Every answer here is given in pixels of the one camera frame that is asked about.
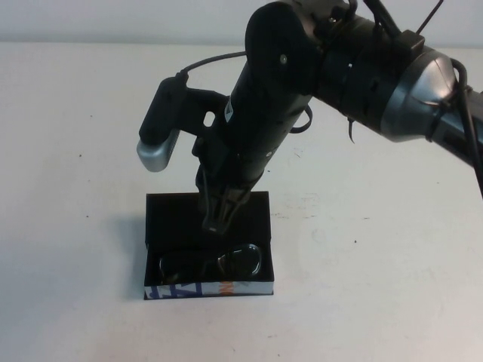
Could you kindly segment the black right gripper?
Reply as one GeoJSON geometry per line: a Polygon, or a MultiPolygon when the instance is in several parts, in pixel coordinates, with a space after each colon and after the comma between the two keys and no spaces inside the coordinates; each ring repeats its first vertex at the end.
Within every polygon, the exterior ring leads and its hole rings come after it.
{"type": "Polygon", "coordinates": [[[198,208],[204,217],[202,227],[220,232],[220,223],[223,230],[229,228],[304,112],[304,97],[192,96],[191,100],[199,122],[206,112],[215,114],[211,127],[201,125],[197,130],[198,145],[193,154],[200,160],[196,186],[198,208]]]}

